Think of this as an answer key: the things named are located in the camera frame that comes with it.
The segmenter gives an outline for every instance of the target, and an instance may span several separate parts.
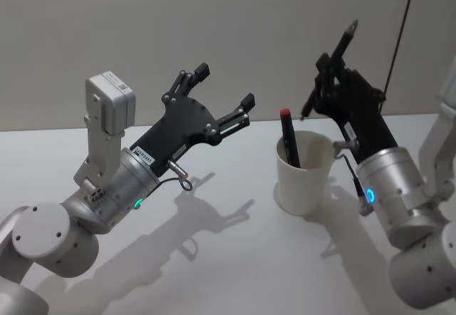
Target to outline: white table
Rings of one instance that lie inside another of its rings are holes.
[[[415,161],[434,119],[386,118]],[[331,120],[294,125],[341,139]],[[128,130],[125,146],[145,130]],[[194,192],[163,185],[99,237],[100,254],[83,276],[62,279],[34,265],[24,285],[52,314],[65,315],[455,314],[454,301],[420,313],[394,294],[387,266],[395,250],[375,215],[358,216],[343,161],[330,174],[332,197],[315,215],[305,220],[277,207],[280,135],[278,121],[258,122],[218,147],[191,149],[180,164],[203,181]],[[0,133],[0,143],[0,212],[62,202],[76,189],[85,130]],[[456,202],[442,208],[456,217]]]

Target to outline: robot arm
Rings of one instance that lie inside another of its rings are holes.
[[[5,288],[10,282],[19,284],[33,262],[62,277],[84,273],[98,255],[95,235],[108,233],[129,211],[137,209],[160,186],[159,177],[168,169],[177,174],[184,189],[191,190],[188,175],[177,161],[193,145],[218,145],[249,125],[248,112],[255,106],[251,93],[219,120],[188,96],[208,75],[205,63],[194,73],[181,71],[162,97],[165,115],[130,148],[122,150],[120,139],[134,123],[133,91],[111,72],[85,82],[88,157],[74,177],[79,189],[61,204],[23,207],[0,221],[0,262],[8,263],[4,269],[8,274],[0,271],[0,293],[15,300],[2,314],[27,314],[18,312],[19,303],[24,303],[23,298],[33,301],[36,295],[30,296],[31,291],[20,285],[11,292]],[[47,310],[40,313],[34,309],[31,314],[47,314]]]
[[[344,37],[353,37],[349,30]],[[351,149],[357,176],[390,243],[400,250],[389,266],[394,290],[417,309],[454,297],[456,224],[443,217],[438,204],[454,190],[450,179],[456,153],[456,64],[440,93],[439,117],[420,151],[427,183],[408,151],[397,146],[378,111],[379,102],[385,100],[383,92],[346,68],[340,54],[322,55],[317,68],[316,85],[302,116],[312,109],[325,114],[337,122],[347,141],[358,142]]]
[[[427,178],[425,194],[436,202],[445,201],[454,192],[453,159],[456,155],[456,58],[440,92],[440,112],[423,146],[419,160]]]

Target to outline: white wall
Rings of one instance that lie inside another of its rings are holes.
[[[383,87],[405,2],[0,0],[0,130],[83,127],[84,80],[108,69],[135,90],[136,123],[154,123],[163,113],[160,96],[178,71],[202,61],[212,75],[193,96],[214,116],[231,110],[249,91],[258,105],[253,119],[277,118],[283,107],[297,115],[312,88],[316,59],[333,50],[353,19],[360,26],[346,60]],[[416,6],[410,11],[417,26],[408,26],[403,50],[418,46],[429,53],[428,69],[413,71],[424,61],[415,52],[401,52],[391,90],[423,91],[420,102],[407,108],[420,112],[434,109],[426,105],[433,93],[428,70],[439,78],[456,50],[450,36],[455,20],[448,16],[456,3],[414,3],[430,8],[423,15]],[[445,13],[438,12],[442,7]],[[420,26],[427,19],[433,26]],[[425,29],[437,39],[429,41]],[[446,45],[437,49],[435,41]],[[386,110],[401,112],[403,105],[401,98],[391,98]]]
[[[431,113],[456,55],[456,0],[413,0],[385,113]]]

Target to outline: paper cup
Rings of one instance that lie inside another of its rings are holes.
[[[284,141],[276,146],[279,202],[282,209],[296,216],[312,213],[323,199],[329,171],[334,161],[332,141],[311,131],[296,131],[301,168],[286,161]]]

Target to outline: label sticker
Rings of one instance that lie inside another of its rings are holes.
[[[185,144],[183,146],[181,146],[180,149],[178,151],[176,151],[175,154],[172,156],[172,159],[173,160],[178,159],[181,156],[181,154],[184,153],[186,148],[187,147],[185,146]]]
[[[133,153],[136,154],[147,165],[151,165],[155,161],[152,156],[150,156],[139,146],[133,149]]]
[[[345,128],[345,131],[347,132],[347,135],[351,140],[356,140],[355,131],[353,131],[353,128],[351,127],[350,123],[346,123],[343,126],[343,128]]]
[[[115,87],[120,88],[122,91],[125,89],[129,89],[127,85],[123,83],[112,71],[106,71],[105,73],[101,74],[105,77],[106,80],[111,82]]]

